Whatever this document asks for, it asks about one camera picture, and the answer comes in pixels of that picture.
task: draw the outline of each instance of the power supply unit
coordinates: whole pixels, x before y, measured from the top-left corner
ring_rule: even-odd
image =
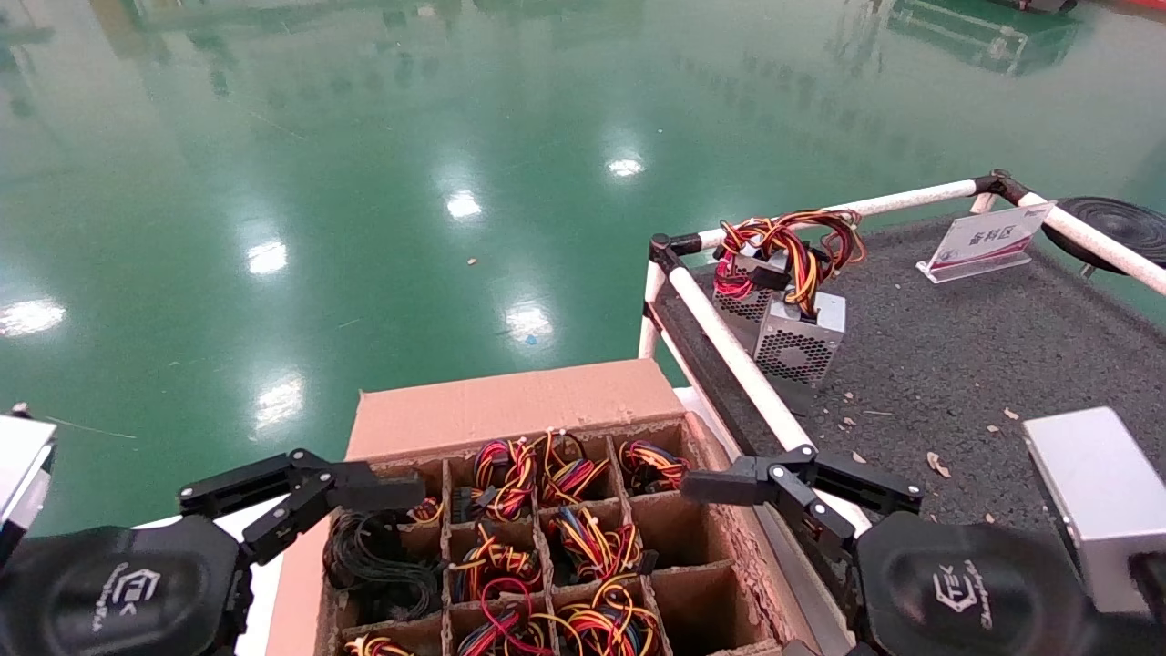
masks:
[[[779,253],[771,261],[763,261],[754,258],[738,256],[735,261],[735,275],[749,275],[754,268],[768,268],[775,273],[784,273],[786,269],[786,255]],[[760,332],[761,319],[768,311],[770,299],[773,290],[754,285],[753,290],[743,298],[735,298],[722,294],[712,288],[712,306],[721,313],[721,318],[729,325],[737,341],[746,352],[752,353],[757,346],[757,337]]]
[[[847,298],[819,291],[814,306],[816,323],[802,320],[798,306],[780,297],[761,317],[753,360],[779,392],[813,395],[847,333]]]

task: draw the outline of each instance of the cardboard box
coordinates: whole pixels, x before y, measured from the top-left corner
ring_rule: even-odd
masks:
[[[708,429],[687,414],[655,362],[623,361],[361,394],[349,460],[368,460],[378,474],[419,471],[450,507],[451,487],[465,485],[470,459],[492,439],[534,438],[548,426],[566,429],[595,456],[613,457],[618,446],[647,439],[693,461],[723,470],[728,457]],[[777,567],[751,509],[700,507],[679,493],[630,496],[618,467],[593,488],[592,514],[611,524],[633,522],[645,549],[660,564],[640,577],[635,594],[663,621],[665,656],[775,654],[780,644],[814,646],[805,618]],[[546,553],[546,523],[539,512],[506,530]],[[416,527],[405,539],[459,560],[472,543],[469,527]],[[267,656],[335,656],[352,629],[354,614],[324,581],[321,555],[329,531],[321,523],[285,555]],[[540,607],[577,601],[595,585],[564,586],[545,567]],[[449,598],[449,577],[444,601]],[[417,656],[455,656],[461,637],[482,623],[476,604],[450,604],[417,622],[373,627],[416,650]],[[567,654],[574,651],[564,650]]]

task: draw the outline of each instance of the black wire bundle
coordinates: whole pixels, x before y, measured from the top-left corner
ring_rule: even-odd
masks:
[[[412,559],[396,521],[392,513],[345,513],[328,536],[328,581],[354,598],[361,623],[417,620],[441,606],[441,564]]]

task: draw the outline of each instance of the sign holder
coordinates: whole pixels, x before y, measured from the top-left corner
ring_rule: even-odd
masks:
[[[935,254],[915,263],[936,284],[1028,263],[1025,248],[1055,202],[972,213],[951,221]]]

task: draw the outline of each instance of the debris on floor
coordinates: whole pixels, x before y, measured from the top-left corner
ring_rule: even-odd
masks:
[[[940,454],[930,451],[927,452],[927,465],[930,466],[930,468],[940,477],[943,477],[944,479],[951,478],[951,471],[940,465]]]

